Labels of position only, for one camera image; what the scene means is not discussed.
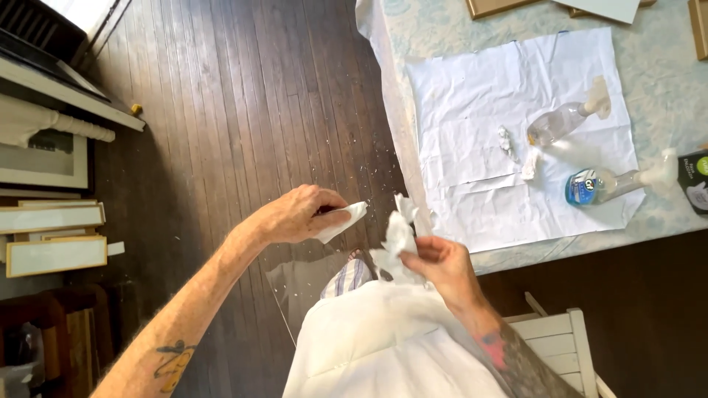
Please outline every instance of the framed picture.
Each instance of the framed picture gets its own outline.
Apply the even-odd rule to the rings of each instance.
[[[92,152],[85,137],[51,129],[27,148],[0,144],[0,188],[91,192]]]

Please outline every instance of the blue patterned tablecloth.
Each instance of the blue patterned tablecloth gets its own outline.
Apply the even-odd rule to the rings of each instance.
[[[685,0],[659,0],[640,10],[632,25],[571,19],[566,8],[549,1],[473,21],[465,0],[358,0],[356,18],[381,66],[396,155],[409,195],[421,208],[419,234],[430,234],[430,211],[418,163],[413,94],[404,69],[407,56],[439,57],[560,30],[611,26],[639,165],[646,166],[666,147],[685,154],[708,142],[708,62],[696,60]],[[708,219],[693,212],[678,187],[664,195],[647,190],[625,229],[485,251],[473,254],[472,262],[477,273],[490,273],[704,228]]]

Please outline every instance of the white debris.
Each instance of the white debris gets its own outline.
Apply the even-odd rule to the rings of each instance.
[[[497,133],[499,134],[499,147],[501,150],[504,151],[511,161],[518,163],[519,158],[516,156],[516,152],[514,152],[514,148],[511,146],[511,140],[509,139],[509,130],[504,126],[499,126]]]
[[[521,179],[531,181],[536,176],[536,165],[542,158],[542,153],[536,148],[530,148],[524,167],[521,168]]]

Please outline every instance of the spray bottle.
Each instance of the spray bottle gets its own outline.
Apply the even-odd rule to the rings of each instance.
[[[556,110],[546,112],[534,120],[527,129],[531,145],[545,147],[570,134],[592,114],[597,113],[601,120],[607,119],[612,111],[610,94],[604,76],[595,76],[593,86],[587,92],[585,103],[568,102]]]
[[[661,161],[645,171],[631,170],[620,176],[600,166],[579,171],[568,178],[566,201],[575,206],[601,205],[645,186],[665,190],[677,179],[676,148],[667,148],[661,152]]]

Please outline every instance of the wooden chair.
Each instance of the wooden chair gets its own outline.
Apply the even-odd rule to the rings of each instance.
[[[571,308],[565,314],[549,316],[531,293],[526,301],[531,314],[507,317],[509,323],[526,340],[541,359],[586,398],[617,398],[593,368],[583,312]]]

